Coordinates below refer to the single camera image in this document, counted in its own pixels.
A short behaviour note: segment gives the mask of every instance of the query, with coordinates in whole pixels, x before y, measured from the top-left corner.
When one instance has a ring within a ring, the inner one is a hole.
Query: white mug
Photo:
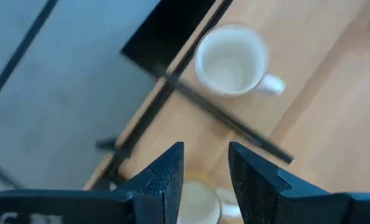
[[[266,74],[265,42],[242,24],[210,30],[197,46],[194,63],[200,82],[218,95],[239,96],[251,89],[280,95],[286,87],[279,77]]]
[[[217,224],[222,217],[242,218],[236,197],[200,180],[185,180],[177,224]]]

